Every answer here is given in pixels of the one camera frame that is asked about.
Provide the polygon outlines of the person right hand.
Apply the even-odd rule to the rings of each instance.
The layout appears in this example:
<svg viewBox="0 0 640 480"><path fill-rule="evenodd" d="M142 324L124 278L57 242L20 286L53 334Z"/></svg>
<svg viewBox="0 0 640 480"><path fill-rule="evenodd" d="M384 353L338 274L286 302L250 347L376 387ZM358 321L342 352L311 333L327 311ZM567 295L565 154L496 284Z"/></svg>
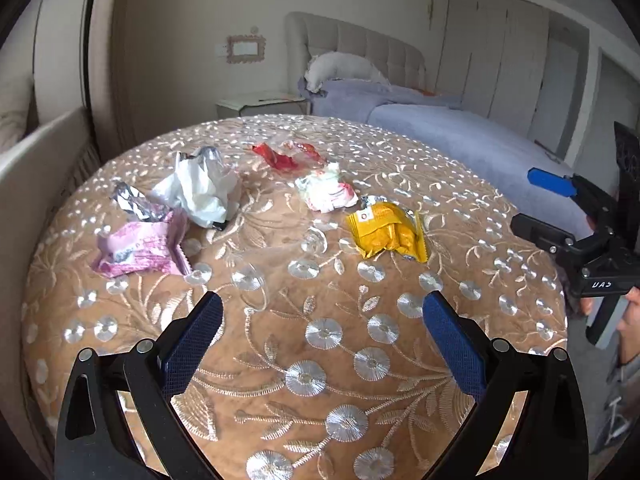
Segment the person right hand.
<svg viewBox="0 0 640 480"><path fill-rule="evenodd" d="M640 292L637 287L633 287L626 299L629 301L624 316L617 324L620 333L620 364L628 364L640 352Z"/></svg>

